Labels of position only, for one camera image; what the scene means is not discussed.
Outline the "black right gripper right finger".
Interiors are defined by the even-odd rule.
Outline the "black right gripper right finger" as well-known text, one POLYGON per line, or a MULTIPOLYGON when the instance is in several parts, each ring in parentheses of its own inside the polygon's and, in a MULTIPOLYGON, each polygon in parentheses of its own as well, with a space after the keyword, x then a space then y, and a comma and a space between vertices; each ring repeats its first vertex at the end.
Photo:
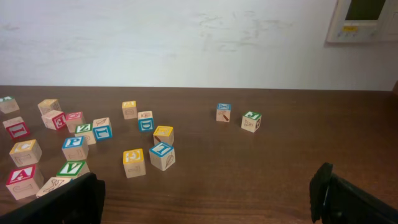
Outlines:
POLYGON ((397 210, 333 173, 324 163, 309 184, 312 222, 394 223, 397 210))

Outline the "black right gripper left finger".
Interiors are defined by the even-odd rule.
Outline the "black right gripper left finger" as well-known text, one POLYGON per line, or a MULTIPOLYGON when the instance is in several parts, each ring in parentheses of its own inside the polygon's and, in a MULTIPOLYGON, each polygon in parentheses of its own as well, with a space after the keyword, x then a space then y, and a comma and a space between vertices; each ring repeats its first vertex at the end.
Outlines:
POLYGON ((105 181, 90 172, 1 216, 1 223, 100 223, 105 181))

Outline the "yellow plain wooden block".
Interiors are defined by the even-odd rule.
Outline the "yellow plain wooden block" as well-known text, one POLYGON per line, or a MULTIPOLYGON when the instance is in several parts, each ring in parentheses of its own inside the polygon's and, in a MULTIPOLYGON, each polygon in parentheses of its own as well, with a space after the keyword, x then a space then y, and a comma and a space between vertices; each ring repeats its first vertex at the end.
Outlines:
POLYGON ((39 111, 41 115, 45 115, 46 113, 52 111, 52 110, 57 110, 61 111, 60 103, 58 99, 46 99, 43 100, 38 104, 39 111))

